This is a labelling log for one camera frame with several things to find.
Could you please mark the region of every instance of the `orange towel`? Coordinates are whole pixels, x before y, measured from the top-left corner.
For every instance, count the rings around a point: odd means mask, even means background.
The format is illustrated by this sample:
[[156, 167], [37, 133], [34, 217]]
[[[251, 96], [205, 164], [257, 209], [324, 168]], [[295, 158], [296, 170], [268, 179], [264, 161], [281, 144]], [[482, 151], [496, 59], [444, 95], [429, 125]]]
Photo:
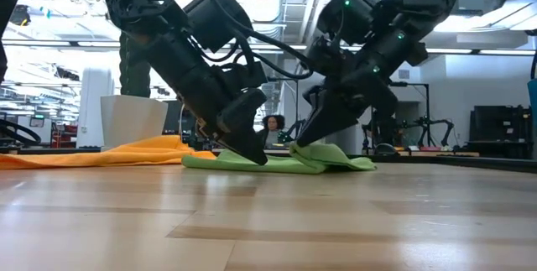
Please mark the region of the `orange towel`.
[[91, 154], [0, 154], [2, 169], [180, 164], [187, 155], [215, 159], [211, 152], [196, 152], [178, 136], [159, 136]]

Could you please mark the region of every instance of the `ceiling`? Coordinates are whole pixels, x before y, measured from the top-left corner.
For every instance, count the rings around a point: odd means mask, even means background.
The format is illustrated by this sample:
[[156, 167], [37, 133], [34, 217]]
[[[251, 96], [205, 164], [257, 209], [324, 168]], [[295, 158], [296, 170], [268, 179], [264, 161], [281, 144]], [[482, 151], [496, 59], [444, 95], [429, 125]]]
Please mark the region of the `ceiling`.
[[[176, 0], [184, 7], [191, 0]], [[307, 44], [315, 32], [315, 19], [326, 4], [326, 0], [237, 0], [242, 4], [254, 28], [260, 33], [279, 38], [288, 44]], [[473, 8], [485, 12], [491, 11], [495, 0], [472, 0]], [[107, 8], [103, 0], [19, 0], [19, 4], [29, 6], [31, 23], [17, 26], [10, 23], [3, 39], [18, 40], [58, 40], [58, 41], [117, 41], [120, 31], [106, 20]], [[436, 32], [427, 37], [429, 46], [439, 48], [517, 48], [527, 42], [521, 31], [501, 29], [486, 34]], [[56, 75], [54, 66], [62, 66], [82, 76], [85, 67], [93, 63], [107, 65], [114, 69], [118, 81], [119, 55], [117, 48], [92, 48], [91, 50], [58, 49], [54, 46], [38, 49], [23, 46], [8, 46], [7, 54], [10, 70], [8, 82], [47, 83], [49, 85], [69, 84], [70, 87], [47, 86], [7, 86], [3, 88], [4, 97], [19, 100], [21, 97], [37, 97], [42, 90], [50, 100], [65, 99], [76, 106], [79, 101], [80, 83], [66, 81]], [[290, 58], [279, 51], [264, 51], [273, 62], [284, 65]], [[267, 69], [268, 76], [276, 76]], [[168, 88], [154, 72], [151, 74], [152, 86]], [[259, 113], [259, 117], [275, 112], [279, 102], [281, 83], [268, 83], [263, 90], [268, 95], [268, 103]], [[169, 89], [170, 96], [175, 97]], [[160, 95], [156, 89], [154, 96]]]

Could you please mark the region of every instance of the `woman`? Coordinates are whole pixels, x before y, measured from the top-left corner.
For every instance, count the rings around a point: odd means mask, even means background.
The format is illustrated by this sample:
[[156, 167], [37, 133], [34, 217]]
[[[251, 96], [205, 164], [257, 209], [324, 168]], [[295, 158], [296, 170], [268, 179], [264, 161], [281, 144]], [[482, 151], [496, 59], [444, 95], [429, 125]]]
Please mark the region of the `woman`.
[[285, 117], [282, 115], [270, 115], [263, 118], [264, 129], [258, 132], [258, 136], [265, 146], [275, 143], [283, 143], [282, 129], [285, 127]]

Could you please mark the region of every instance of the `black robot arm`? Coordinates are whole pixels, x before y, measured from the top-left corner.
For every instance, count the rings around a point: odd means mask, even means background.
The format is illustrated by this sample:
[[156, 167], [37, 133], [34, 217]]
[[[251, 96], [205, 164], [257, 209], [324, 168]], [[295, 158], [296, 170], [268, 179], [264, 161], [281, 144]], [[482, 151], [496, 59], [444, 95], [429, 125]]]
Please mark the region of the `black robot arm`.
[[[218, 1], [238, 22], [252, 27], [235, 0]], [[194, 0], [184, 9], [174, 0], [106, 3], [112, 22], [139, 43], [144, 58], [196, 116], [200, 133], [265, 164], [267, 157], [253, 130], [253, 119], [267, 100], [258, 89], [267, 78], [260, 63], [253, 60], [248, 66], [206, 63], [198, 45], [217, 52], [233, 38], [239, 44], [246, 42], [244, 35], [221, 20], [211, 0]]]
[[[357, 124], [368, 107], [392, 115], [397, 97], [389, 77], [407, 61], [428, 58], [420, 41], [446, 20], [456, 0], [331, 0], [322, 10], [308, 57], [326, 78], [304, 98], [311, 114], [297, 139], [305, 146]], [[342, 50], [339, 39], [362, 44], [357, 53]]]

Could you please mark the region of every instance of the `wooden floor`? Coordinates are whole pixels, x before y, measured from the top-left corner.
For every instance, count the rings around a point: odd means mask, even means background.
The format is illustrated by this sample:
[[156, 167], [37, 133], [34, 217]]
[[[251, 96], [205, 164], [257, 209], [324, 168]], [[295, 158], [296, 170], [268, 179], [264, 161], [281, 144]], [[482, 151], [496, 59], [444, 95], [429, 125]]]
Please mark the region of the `wooden floor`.
[[0, 270], [535, 271], [537, 176], [0, 171]]

